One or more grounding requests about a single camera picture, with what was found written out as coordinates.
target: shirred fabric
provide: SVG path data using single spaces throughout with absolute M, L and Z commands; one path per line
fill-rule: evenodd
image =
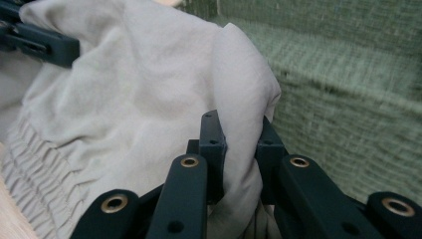
M 71 69 L 43 64 L 3 161 L 6 184 L 41 238 L 68 238 L 106 191 L 140 196 L 161 184 L 215 109 L 229 148 L 208 236 L 242 235 L 262 188 L 254 160 L 262 119 L 272 118 L 280 87 L 236 26 L 146 0 L 36 1 L 21 18 L 79 39 L 82 49 Z

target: white cloth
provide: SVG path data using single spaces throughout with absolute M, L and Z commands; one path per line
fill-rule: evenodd
M 6 184 L 41 238 L 68 238 L 104 192 L 140 196 L 161 184 L 215 109 L 228 151 L 208 238 L 243 234 L 262 188 L 263 116 L 280 87 L 237 27 L 149 0 L 43 0 L 21 18 L 81 41 L 71 69 L 43 64 L 6 145 Z

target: crumpled fabric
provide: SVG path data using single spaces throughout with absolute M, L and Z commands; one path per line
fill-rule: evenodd
M 71 69 L 44 63 L 34 75 L 2 162 L 5 183 L 40 238 L 69 238 L 104 192 L 141 196 L 163 183 L 212 110 L 228 150 L 225 195 L 208 217 L 208 238 L 279 236 L 268 225 L 246 230 L 256 218 L 273 220 L 259 206 L 254 154 L 281 90 L 240 29 L 149 0 L 43 0 L 20 14 L 81 42 Z

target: green textured wall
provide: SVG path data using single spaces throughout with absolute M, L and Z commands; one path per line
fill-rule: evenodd
M 421 0 L 221 0 L 224 16 L 422 56 Z

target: metal grommet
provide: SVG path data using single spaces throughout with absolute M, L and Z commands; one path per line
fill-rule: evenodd
M 306 159 L 300 157 L 293 157 L 291 159 L 291 164 L 296 167 L 308 167 L 310 165 L 310 163 Z
M 382 205 L 387 208 L 390 212 L 404 216 L 404 217 L 412 217 L 415 215 L 415 210 L 409 204 L 405 203 L 404 201 L 386 197 L 382 199 Z
M 127 196 L 124 194 L 115 194 L 106 199 L 102 204 L 102 212 L 116 213 L 127 205 Z
M 195 157 L 185 157 L 180 162 L 184 167 L 194 167 L 199 164 L 199 160 Z

